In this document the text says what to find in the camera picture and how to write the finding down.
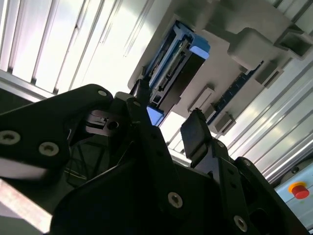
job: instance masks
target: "blue component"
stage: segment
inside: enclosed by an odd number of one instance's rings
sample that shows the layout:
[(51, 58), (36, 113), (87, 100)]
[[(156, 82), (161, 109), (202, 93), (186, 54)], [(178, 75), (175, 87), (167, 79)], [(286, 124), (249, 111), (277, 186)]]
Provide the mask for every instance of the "blue component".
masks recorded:
[(292, 193), (288, 191), (289, 186), (295, 182), (305, 182), (307, 184), (306, 188), (310, 188), (313, 186), (313, 163), (305, 167), (303, 170), (295, 174), (295, 176), (288, 179), (286, 182), (282, 183), (275, 190), (278, 195), (284, 200), (284, 202), (288, 202), (294, 196)]
[(159, 126), (164, 119), (164, 113), (154, 108), (147, 107), (147, 111), (153, 126)]
[[(208, 44), (206, 39), (195, 34), (190, 29), (188, 29), (186, 26), (184, 26), (182, 23), (179, 23), (179, 22), (176, 22), (176, 24), (173, 26), (172, 30), (175, 32), (176, 36), (175, 36), (174, 40), (172, 41), (170, 47), (166, 51), (165, 55), (163, 56), (162, 60), (157, 65), (157, 69), (156, 69), (156, 71), (154, 71), (154, 73), (150, 79), (150, 82), (149, 82), (150, 87), (153, 87), (157, 83), (159, 76), (162, 75), (164, 69), (170, 63), (170, 61), (172, 60), (172, 58), (175, 55), (175, 53), (177, 52), (177, 50), (179, 50), (179, 45), (181, 44), (182, 40), (184, 40), (184, 38), (186, 38), (186, 37), (188, 38), (188, 40), (190, 42), (189, 50), (191, 52), (202, 57), (203, 59), (209, 58), (210, 45)], [(155, 61), (156, 61), (158, 55), (161, 53), (161, 50), (162, 50), (163, 46), (165, 45), (166, 41), (168, 40), (169, 35), (170, 35), (170, 33), (168, 33), (167, 37), (165, 38), (165, 40), (162, 43), (162, 46), (160, 47), (157, 54), (153, 58), (152, 62), (148, 66), (145, 76), (148, 76), (150, 74), (151, 70), (154, 69), (153, 66), (155, 64)]]
[(189, 50), (196, 55), (202, 57), (203, 59), (209, 58), (209, 51), (211, 49), (210, 45), (208, 44), (207, 40), (203, 37), (195, 34), (190, 29), (188, 29), (186, 26), (184, 26), (182, 23), (178, 23), (178, 27), (180, 30), (183, 31), (184, 35), (187, 35), (192, 38), (191, 45), (189, 47)]

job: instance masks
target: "bolt head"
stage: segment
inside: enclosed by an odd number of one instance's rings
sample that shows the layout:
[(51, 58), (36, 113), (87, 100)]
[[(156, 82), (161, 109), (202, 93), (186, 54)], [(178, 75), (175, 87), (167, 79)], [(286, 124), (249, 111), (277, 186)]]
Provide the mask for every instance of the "bolt head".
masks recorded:
[(107, 93), (105, 91), (99, 90), (98, 93), (99, 95), (107, 96)]
[(182, 207), (182, 198), (176, 192), (170, 192), (167, 196), (168, 202), (175, 208), (179, 209)]
[(59, 147), (53, 142), (43, 142), (39, 145), (39, 152), (45, 156), (55, 156), (59, 153)]
[(21, 140), (19, 133), (15, 131), (5, 130), (0, 131), (0, 144), (14, 145)]
[(248, 226), (246, 224), (246, 222), (244, 221), (244, 219), (242, 219), (239, 215), (235, 215), (234, 216), (234, 222), (236, 224), (236, 226), (242, 231), (242, 232), (246, 232), (248, 231)]

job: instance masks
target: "cable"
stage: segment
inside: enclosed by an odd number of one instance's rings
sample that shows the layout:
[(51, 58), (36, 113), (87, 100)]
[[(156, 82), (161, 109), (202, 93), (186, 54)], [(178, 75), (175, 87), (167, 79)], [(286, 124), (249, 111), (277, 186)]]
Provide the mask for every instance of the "cable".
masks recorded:
[(65, 173), (68, 173), (69, 175), (72, 175), (72, 176), (75, 176), (76, 178), (79, 178), (79, 179), (83, 179), (83, 180), (86, 180), (87, 178), (86, 177), (80, 177), (80, 176), (78, 176), (78, 175), (75, 175), (75, 174), (72, 174), (72, 173), (70, 173), (69, 171), (64, 171)]
[(75, 173), (75, 174), (78, 175), (78, 176), (81, 176), (81, 177), (85, 177), (85, 178), (86, 178), (85, 175), (82, 175), (82, 174), (76, 172), (75, 170), (71, 170), (71, 169), (69, 169), (69, 168), (66, 168), (66, 170), (70, 171), (71, 173), (73, 172), (73, 173)]

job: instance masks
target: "black plastic part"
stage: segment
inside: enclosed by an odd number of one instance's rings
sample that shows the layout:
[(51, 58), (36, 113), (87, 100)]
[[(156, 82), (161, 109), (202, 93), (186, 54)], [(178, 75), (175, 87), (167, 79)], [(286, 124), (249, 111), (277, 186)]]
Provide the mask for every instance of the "black plastic part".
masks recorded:
[[(104, 88), (87, 85), (1, 114), (0, 131), (15, 131), (21, 140), (0, 145), (0, 177), (41, 183), (57, 180), (70, 158), (69, 146), (81, 120), (93, 109), (107, 109), (112, 100)], [(39, 146), (43, 142), (57, 144), (59, 152), (52, 157), (42, 155)]]
[(189, 85), (205, 60), (190, 51), (186, 51), (184, 61), (186, 61), (186, 63), (181, 63), (182, 69), (176, 71), (176, 79), (168, 86), (166, 93), (162, 96), (161, 103), (158, 105), (158, 108), (164, 112), (164, 116), (166, 116), (172, 107), (180, 101), (181, 94)]

